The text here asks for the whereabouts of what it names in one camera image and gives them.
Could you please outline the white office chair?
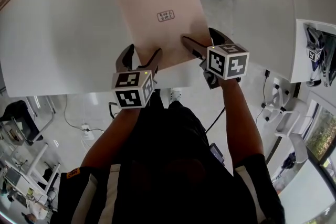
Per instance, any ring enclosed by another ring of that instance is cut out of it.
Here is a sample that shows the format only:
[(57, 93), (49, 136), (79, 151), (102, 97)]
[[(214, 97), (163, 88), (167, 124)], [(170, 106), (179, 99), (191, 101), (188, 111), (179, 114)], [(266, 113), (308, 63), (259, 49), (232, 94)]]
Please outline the white office chair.
[(296, 163), (304, 163), (308, 159), (308, 152), (303, 135), (313, 122), (313, 117), (307, 115), (308, 105), (278, 83), (274, 82), (272, 89), (275, 91), (272, 98), (261, 104), (264, 111), (269, 111), (265, 121), (275, 122), (275, 136), (288, 140), (293, 147)]

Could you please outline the person's black striped top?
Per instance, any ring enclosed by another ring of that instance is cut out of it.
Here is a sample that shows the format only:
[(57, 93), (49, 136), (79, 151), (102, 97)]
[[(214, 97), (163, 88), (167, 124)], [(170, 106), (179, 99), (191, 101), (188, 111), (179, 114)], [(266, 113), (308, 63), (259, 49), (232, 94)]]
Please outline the person's black striped top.
[(56, 224), (285, 224), (264, 154), (229, 172), (200, 120), (154, 93), (108, 169), (63, 173)]

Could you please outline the white curved desk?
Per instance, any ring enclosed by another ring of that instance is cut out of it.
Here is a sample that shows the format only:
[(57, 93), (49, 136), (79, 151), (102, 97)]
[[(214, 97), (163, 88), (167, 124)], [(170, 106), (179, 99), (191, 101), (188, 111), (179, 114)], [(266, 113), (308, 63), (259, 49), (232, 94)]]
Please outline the white curved desk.
[(116, 0), (11, 0), (0, 10), (0, 66), (12, 98), (108, 92), (131, 42)]

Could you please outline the spare hand-held gripper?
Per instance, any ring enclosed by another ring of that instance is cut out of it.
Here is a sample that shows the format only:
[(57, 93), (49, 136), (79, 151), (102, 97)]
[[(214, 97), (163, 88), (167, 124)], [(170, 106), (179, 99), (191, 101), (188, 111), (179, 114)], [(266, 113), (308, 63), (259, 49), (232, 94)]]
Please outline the spare hand-held gripper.
[(307, 54), (312, 72), (306, 82), (308, 87), (332, 86), (336, 79), (336, 35), (304, 24)]

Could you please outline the black belt pack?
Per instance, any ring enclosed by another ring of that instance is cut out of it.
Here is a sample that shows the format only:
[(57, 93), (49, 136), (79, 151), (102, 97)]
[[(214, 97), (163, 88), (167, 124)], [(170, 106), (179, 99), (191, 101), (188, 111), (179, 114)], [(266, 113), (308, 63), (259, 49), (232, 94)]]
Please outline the black belt pack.
[(225, 166), (223, 154), (221, 153), (221, 151), (219, 150), (219, 148), (217, 147), (217, 145), (215, 143), (212, 143), (209, 148), (210, 148), (210, 151), (212, 152), (212, 154), (216, 157), (216, 159), (223, 166)]

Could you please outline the person's right forearm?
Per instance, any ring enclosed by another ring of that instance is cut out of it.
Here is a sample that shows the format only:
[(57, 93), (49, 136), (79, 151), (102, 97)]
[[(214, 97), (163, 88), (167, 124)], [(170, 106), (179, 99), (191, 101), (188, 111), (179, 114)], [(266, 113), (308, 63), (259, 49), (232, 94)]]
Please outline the person's right forearm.
[(233, 168), (245, 159), (263, 154), (263, 144), (254, 118), (236, 79), (219, 79), (226, 111), (228, 150)]

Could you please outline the small black device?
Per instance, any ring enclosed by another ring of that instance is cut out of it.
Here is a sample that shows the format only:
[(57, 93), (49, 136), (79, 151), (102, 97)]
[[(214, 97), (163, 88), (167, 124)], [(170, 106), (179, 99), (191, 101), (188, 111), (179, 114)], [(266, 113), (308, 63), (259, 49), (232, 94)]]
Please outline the small black device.
[(284, 160), (281, 169), (292, 169), (296, 163), (296, 155), (295, 152), (292, 152), (288, 155), (288, 157)]

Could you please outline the white metal table frame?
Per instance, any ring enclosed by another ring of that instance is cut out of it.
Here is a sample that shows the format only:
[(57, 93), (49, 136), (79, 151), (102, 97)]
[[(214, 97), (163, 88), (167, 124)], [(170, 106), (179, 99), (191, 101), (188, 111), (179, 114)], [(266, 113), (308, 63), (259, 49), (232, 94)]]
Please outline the white metal table frame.
[(43, 172), (40, 169), (41, 158), (43, 157), (45, 151), (48, 148), (48, 144), (45, 143), (37, 156), (34, 158), (30, 164), (28, 171), (24, 172), (23, 175), (27, 181), (31, 184), (33, 190), (39, 192), (43, 196), (47, 196), (52, 184), (56, 181), (56, 175), (60, 169), (60, 163), (58, 163), (51, 171), (51, 176), (48, 180), (43, 177)]

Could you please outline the black chair with metal frame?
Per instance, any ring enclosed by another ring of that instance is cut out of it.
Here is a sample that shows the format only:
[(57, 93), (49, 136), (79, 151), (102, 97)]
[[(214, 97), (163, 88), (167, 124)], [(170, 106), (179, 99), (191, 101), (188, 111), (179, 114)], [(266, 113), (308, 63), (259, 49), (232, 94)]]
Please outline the black chair with metal frame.
[(14, 141), (26, 141), (29, 145), (32, 145), (35, 138), (36, 141), (44, 139), (23, 100), (13, 102), (6, 107), (4, 114), (0, 117), (0, 124), (5, 127), (9, 137), (13, 138)]

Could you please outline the person's left forearm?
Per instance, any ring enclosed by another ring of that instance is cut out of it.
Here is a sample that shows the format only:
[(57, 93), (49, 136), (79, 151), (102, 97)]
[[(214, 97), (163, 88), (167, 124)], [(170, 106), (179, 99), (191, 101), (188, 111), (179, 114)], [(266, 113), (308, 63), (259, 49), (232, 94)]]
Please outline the person's left forearm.
[(108, 169), (130, 137), (140, 114), (140, 109), (123, 109), (105, 132), (92, 145), (81, 166)]

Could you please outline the white shelf cabinet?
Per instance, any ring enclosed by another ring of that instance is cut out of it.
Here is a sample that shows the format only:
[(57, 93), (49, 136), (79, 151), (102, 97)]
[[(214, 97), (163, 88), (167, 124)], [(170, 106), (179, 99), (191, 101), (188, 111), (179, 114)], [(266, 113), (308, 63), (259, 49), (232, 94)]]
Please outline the white shelf cabinet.
[(312, 73), (304, 26), (336, 35), (336, 0), (233, 0), (233, 40), (291, 83)]

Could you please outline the person's white striped shoe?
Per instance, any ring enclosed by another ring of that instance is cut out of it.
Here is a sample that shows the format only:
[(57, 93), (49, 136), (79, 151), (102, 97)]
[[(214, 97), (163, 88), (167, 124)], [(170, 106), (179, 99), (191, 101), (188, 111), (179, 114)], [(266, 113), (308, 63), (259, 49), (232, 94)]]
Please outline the person's white striped shoe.
[(181, 88), (171, 88), (170, 103), (180, 101), (182, 96)]

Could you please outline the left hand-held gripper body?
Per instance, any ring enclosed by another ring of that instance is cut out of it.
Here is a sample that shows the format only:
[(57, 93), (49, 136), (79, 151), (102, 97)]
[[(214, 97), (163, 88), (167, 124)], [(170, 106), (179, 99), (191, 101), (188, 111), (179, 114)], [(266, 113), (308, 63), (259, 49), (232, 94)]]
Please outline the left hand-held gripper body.
[(154, 92), (153, 72), (133, 70), (117, 72), (112, 77), (112, 92), (120, 109), (146, 107)]

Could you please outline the white power strip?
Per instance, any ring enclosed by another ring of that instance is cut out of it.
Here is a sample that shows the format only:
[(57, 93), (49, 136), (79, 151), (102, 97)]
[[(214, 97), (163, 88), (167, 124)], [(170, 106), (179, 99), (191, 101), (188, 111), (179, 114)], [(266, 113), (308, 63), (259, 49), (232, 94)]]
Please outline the white power strip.
[(82, 131), (83, 131), (83, 139), (84, 140), (94, 140), (95, 139), (95, 136), (92, 132), (92, 130), (90, 129), (90, 126), (87, 125), (87, 124), (84, 124), (81, 126), (82, 128)]

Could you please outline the white framed window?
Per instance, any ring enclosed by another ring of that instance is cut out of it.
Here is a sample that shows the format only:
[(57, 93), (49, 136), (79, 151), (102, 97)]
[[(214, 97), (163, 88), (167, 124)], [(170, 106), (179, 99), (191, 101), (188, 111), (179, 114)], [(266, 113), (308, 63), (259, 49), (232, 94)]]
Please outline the white framed window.
[(326, 184), (336, 191), (336, 105), (310, 92), (307, 115), (312, 123), (304, 132), (308, 160)]

